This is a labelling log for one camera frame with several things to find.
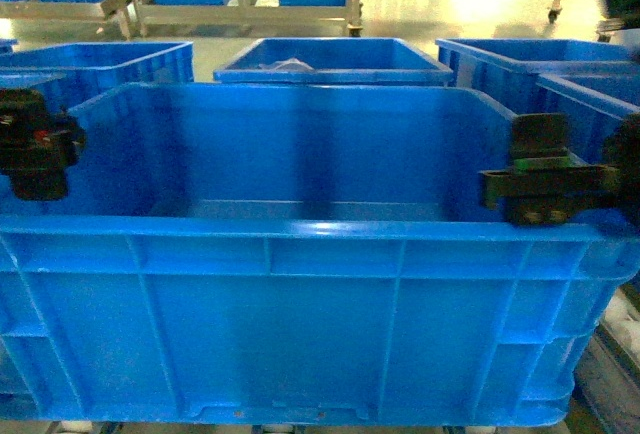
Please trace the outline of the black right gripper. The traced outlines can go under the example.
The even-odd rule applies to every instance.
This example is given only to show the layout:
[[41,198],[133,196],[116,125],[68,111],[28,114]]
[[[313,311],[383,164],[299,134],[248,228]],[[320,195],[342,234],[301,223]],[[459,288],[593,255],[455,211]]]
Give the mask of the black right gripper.
[[536,113],[514,119],[510,165],[480,176],[480,202],[519,226],[551,226],[588,210],[616,209],[639,225],[639,115],[633,113],[603,144],[602,164],[572,160],[567,117]]

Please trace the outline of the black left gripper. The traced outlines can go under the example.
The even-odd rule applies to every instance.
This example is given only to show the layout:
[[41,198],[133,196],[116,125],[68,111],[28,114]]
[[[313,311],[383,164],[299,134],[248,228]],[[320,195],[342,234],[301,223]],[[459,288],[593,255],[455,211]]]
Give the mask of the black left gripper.
[[48,111],[34,89],[1,90],[1,174],[21,200],[61,200],[69,194],[66,170],[76,165],[86,132],[65,111]]

